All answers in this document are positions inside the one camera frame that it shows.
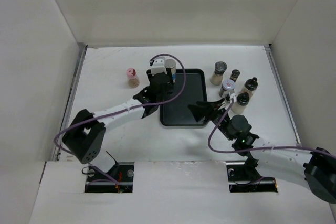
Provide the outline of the silver lid spice jar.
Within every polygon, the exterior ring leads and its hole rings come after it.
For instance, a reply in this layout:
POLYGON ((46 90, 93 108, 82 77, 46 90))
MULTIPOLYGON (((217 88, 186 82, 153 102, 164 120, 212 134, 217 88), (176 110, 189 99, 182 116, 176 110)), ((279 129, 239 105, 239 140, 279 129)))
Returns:
POLYGON ((171 71, 171 75, 172 75, 172 80, 175 83, 176 81, 176 62, 174 59, 166 59, 165 61, 165 67, 169 68, 171 71))

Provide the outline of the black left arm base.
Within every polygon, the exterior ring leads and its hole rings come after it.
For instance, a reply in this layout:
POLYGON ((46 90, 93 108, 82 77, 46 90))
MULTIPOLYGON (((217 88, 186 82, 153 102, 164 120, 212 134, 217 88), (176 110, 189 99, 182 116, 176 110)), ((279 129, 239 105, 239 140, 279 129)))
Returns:
POLYGON ((86 176, 84 193, 132 193, 135 163, 120 163, 107 154, 113 160, 108 172, 101 172, 92 165, 82 169, 82 174, 86 176))

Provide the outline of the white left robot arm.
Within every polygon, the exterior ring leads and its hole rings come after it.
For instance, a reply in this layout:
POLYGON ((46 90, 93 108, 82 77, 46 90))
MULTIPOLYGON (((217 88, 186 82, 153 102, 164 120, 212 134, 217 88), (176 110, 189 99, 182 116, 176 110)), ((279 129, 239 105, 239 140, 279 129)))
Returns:
POLYGON ((100 169, 100 175, 106 181, 113 181, 118 175, 116 162, 102 150, 102 143, 107 132, 128 122, 140 120, 153 114, 158 109, 158 102, 165 101, 173 90, 170 68, 166 72, 151 74, 147 71, 149 85, 134 95, 129 101, 110 109, 92 112, 83 109, 77 113, 71 125, 87 120, 74 129, 67 131, 62 142, 82 164, 91 164, 100 169))

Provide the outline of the black cap white powder bottle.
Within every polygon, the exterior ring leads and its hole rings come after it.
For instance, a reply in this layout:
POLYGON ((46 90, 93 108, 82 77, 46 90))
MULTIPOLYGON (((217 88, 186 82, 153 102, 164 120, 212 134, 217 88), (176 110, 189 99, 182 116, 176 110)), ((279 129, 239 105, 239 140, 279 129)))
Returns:
POLYGON ((245 108, 248 106, 250 102, 250 97, 247 92, 241 93, 237 96, 236 102, 231 108, 231 111, 235 114, 242 114, 245 108))

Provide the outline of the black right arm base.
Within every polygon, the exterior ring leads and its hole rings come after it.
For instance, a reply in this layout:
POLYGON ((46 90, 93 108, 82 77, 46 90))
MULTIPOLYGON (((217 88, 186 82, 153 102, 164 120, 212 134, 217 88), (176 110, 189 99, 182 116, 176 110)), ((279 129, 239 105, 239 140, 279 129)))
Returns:
POLYGON ((229 191, 231 193, 277 193, 278 186, 272 177, 263 177, 256 171, 256 161, 226 163, 229 191))

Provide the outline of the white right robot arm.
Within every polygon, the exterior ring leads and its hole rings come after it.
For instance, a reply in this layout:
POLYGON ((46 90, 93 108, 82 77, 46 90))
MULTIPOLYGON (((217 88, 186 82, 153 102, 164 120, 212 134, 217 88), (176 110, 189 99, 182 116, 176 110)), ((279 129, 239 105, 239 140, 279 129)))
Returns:
POLYGON ((188 106, 195 121, 213 122, 229 141, 229 153, 246 157, 244 175, 251 180, 273 177, 300 185, 319 199, 335 204, 335 155, 323 148, 278 146, 251 132, 243 115, 228 115, 224 101, 197 102, 188 106))

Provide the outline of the pink lid spice jar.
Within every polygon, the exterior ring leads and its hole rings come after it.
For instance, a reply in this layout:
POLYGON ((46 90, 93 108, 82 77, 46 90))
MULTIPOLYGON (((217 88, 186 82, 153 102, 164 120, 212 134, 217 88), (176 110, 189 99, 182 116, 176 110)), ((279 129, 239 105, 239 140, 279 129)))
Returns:
POLYGON ((128 85, 131 88, 138 87, 139 84, 140 84, 140 81, 139 81, 139 78, 137 76, 136 70, 134 68, 128 68, 126 70, 126 74, 127 74, 127 77, 128 77, 128 85))

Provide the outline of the spice jar dark round lid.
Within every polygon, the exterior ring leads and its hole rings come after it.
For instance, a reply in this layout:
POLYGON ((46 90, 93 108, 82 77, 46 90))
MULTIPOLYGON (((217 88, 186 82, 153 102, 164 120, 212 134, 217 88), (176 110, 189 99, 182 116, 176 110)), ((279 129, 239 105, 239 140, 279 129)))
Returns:
POLYGON ((211 84, 219 86, 222 83, 223 75, 227 70, 227 64, 223 61, 218 61, 214 65, 214 72, 210 79, 211 84))

